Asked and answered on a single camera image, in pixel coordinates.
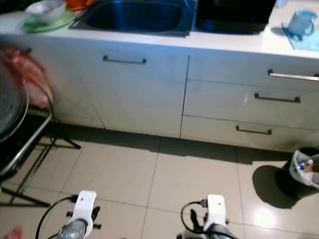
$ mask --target green plate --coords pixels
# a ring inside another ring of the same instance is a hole
[[[75,17],[76,14],[74,12],[65,11],[64,14],[56,22],[52,24],[45,24],[43,22],[40,22],[36,17],[30,16],[25,20],[23,29],[27,32],[52,31],[70,23],[75,19]]]

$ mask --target trash bag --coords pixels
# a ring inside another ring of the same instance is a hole
[[[28,54],[16,47],[4,47],[3,52],[10,59],[10,64],[25,79],[30,104],[39,108],[48,108],[53,95],[45,76],[45,69]]]
[[[296,181],[319,190],[319,162],[314,162],[312,158],[316,154],[319,154],[319,150],[310,147],[295,151],[289,173]]]

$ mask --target trash can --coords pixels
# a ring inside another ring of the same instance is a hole
[[[276,183],[283,193],[301,199],[319,192],[319,163],[314,162],[305,168],[300,166],[300,162],[305,162],[317,154],[319,154],[317,148],[301,148],[295,151],[293,158],[277,171]]]

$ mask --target beige tile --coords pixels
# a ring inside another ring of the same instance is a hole
[[[319,194],[296,201],[283,194],[275,182],[277,168],[290,154],[238,148],[237,155],[246,224],[319,234]]]
[[[146,206],[156,157],[148,149],[87,143],[63,191],[94,190],[100,199]]]
[[[68,222],[69,218],[65,215],[73,211],[74,205],[66,202],[52,212],[45,228],[46,235],[57,233]],[[140,239],[146,208],[102,200],[96,200],[95,206],[101,207],[95,223],[102,224],[102,228],[93,230],[89,239]]]
[[[6,185],[6,187],[14,190],[15,185]],[[35,197],[39,200],[43,200],[49,203],[56,201],[59,194],[54,192],[47,192],[44,190],[37,190],[28,188],[25,195]],[[7,202],[10,199],[5,194],[0,194],[0,200]],[[24,200],[16,199],[15,203],[25,203]],[[46,208],[10,208],[0,207],[0,238],[11,232],[16,226],[21,225],[24,229],[24,238],[34,238],[38,223],[46,211]],[[41,238],[47,238],[45,234],[40,234]]]
[[[184,204],[208,194],[223,195],[227,217],[232,222],[243,222],[234,148],[165,138],[149,206],[179,212]]]
[[[318,239],[319,236],[245,226],[246,239]]]
[[[48,143],[48,140],[48,138],[44,138],[41,142]],[[81,146],[85,145],[85,142],[82,141],[76,141],[76,143]],[[69,144],[62,140],[58,140],[57,144],[69,146]],[[11,178],[9,182],[19,184],[41,153],[42,149],[42,146],[37,146],[17,175]],[[53,147],[30,185],[36,188],[60,192],[70,175],[76,160],[81,154],[81,151],[82,149]]]
[[[189,217],[184,217],[185,223],[191,227]],[[242,224],[229,224],[230,231],[240,239],[244,239],[244,226]],[[179,213],[166,212],[148,208],[142,239],[174,239],[177,234],[185,230]]]

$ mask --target cabinet handle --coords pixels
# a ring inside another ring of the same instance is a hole
[[[147,59],[143,59],[142,61],[122,61],[122,60],[109,59],[108,56],[104,56],[103,61],[111,61],[111,62],[126,63],[126,64],[138,64],[138,65],[145,65],[147,63]]]
[[[267,100],[267,101],[281,101],[281,102],[289,102],[289,103],[301,103],[300,97],[297,96],[293,100],[281,99],[281,98],[269,98],[269,97],[260,97],[259,93],[255,93],[255,99],[259,100]]]
[[[261,132],[261,131],[240,129],[239,125],[236,126],[236,131],[246,132],[246,133],[259,133],[259,134],[266,134],[266,135],[272,135],[273,134],[271,129],[267,130],[267,132]]]
[[[290,75],[290,74],[282,74],[282,73],[274,73],[272,69],[268,70],[269,76],[290,78],[290,79],[300,79],[300,80],[309,80],[309,81],[319,81],[319,74],[315,74],[314,76],[299,76],[299,75]]]

